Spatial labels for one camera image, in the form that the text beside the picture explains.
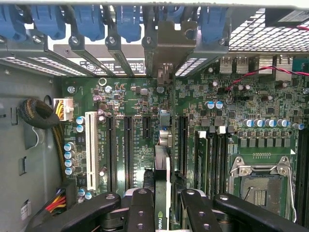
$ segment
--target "perforated metal panel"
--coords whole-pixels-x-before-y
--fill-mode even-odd
[[[302,26],[308,27],[309,21]],[[233,52],[308,52],[309,31],[266,28],[263,8],[232,32],[229,50]]]
[[[86,76],[86,74],[83,74],[77,70],[74,70],[72,68],[69,68],[68,66],[65,66],[64,64],[60,64],[56,61],[53,61],[51,59],[48,59],[46,57],[29,57],[30,59],[33,59],[33,60],[36,60],[38,62],[41,62],[43,64],[47,64],[49,66],[52,66],[54,68],[57,68],[57,69],[60,69],[60,70],[63,70],[63,71],[66,71],[68,73],[71,73],[73,75],[77,75],[77,76]]]
[[[25,62],[23,60],[16,59],[14,57],[4,57],[4,58],[0,58],[0,59],[2,59],[4,61],[7,61],[7,62],[10,62],[10,63],[13,63],[13,64],[25,66],[27,68],[35,69],[35,70],[38,70],[38,71],[41,71],[41,72],[45,72],[45,73],[48,73],[48,74],[52,74],[52,75],[55,75],[55,76],[66,76],[63,73],[56,72],[56,71],[53,71],[53,70],[50,70],[50,69],[47,69],[47,68],[44,68],[44,67],[41,67],[41,66],[29,63],[29,62]]]

